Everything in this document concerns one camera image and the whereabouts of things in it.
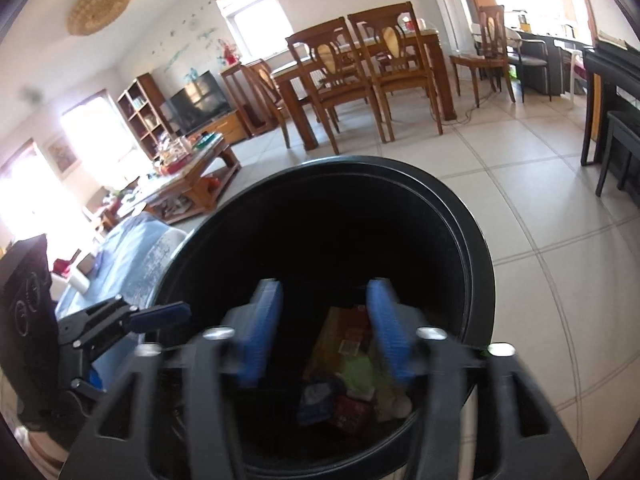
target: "ceiling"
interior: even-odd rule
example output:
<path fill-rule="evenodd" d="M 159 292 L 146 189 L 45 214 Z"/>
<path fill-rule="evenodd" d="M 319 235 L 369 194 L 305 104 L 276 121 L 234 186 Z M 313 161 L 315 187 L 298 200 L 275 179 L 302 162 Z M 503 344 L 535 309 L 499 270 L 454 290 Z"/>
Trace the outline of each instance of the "ceiling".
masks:
<path fill-rule="evenodd" d="M 162 13 L 179 0 L 132 0 L 104 30 L 69 35 L 66 17 L 78 0 L 29 0 L 0 43 L 0 138 L 34 112 L 24 89 L 48 102 L 114 66 Z"/>

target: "flat screen tv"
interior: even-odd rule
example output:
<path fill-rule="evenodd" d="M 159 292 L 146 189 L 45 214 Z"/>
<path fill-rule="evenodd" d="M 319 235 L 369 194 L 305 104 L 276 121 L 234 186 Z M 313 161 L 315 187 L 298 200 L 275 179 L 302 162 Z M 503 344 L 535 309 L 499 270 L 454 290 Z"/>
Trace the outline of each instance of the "flat screen tv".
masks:
<path fill-rule="evenodd" d="M 203 124 L 232 111 L 220 85 L 208 70 L 162 105 L 179 135 L 189 135 Z"/>

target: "bookshelf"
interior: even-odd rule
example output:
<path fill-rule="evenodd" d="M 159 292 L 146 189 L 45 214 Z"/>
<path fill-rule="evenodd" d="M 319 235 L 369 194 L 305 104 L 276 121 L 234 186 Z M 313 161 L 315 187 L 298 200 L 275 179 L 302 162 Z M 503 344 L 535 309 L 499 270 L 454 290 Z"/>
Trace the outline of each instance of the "bookshelf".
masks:
<path fill-rule="evenodd" d="M 150 160 L 158 159 L 158 145 L 166 132 L 175 133 L 160 109 L 164 96 L 151 74 L 138 76 L 118 98 L 118 107 L 131 133 Z"/>

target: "blue gripper pad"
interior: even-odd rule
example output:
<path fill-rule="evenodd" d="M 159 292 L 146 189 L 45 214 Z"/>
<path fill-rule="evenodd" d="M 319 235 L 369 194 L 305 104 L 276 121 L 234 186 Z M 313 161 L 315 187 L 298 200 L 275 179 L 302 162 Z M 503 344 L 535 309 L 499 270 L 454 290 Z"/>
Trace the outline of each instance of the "blue gripper pad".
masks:
<path fill-rule="evenodd" d="M 251 303 L 225 314 L 221 325 L 236 330 L 232 344 L 238 361 L 239 386 L 256 386 L 264 375 L 281 311 L 282 286 L 275 280 L 261 280 Z"/>
<path fill-rule="evenodd" d="M 417 308 L 399 304 L 388 280 L 367 284 L 367 311 L 376 341 L 393 377 L 403 383 L 415 378 L 410 366 L 417 343 L 415 330 L 426 326 L 424 314 Z"/>
<path fill-rule="evenodd" d="M 127 323 L 129 332 L 144 334 L 169 326 L 186 323 L 191 319 L 191 307 L 184 302 L 159 305 L 132 314 Z"/>

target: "framed picture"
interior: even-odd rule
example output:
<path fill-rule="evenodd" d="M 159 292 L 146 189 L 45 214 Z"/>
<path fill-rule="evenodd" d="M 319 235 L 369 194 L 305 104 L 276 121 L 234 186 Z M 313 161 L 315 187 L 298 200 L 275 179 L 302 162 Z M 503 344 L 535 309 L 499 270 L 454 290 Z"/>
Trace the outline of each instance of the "framed picture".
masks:
<path fill-rule="evenodd" d="M 64 133 L 57 134 L 57 136 L 46 145 L 45 151 L 46 157 L 52 162 L 54 171 L 62 178 L 67 177 L 69 173 L 80 166 L 80 159 Z"/>

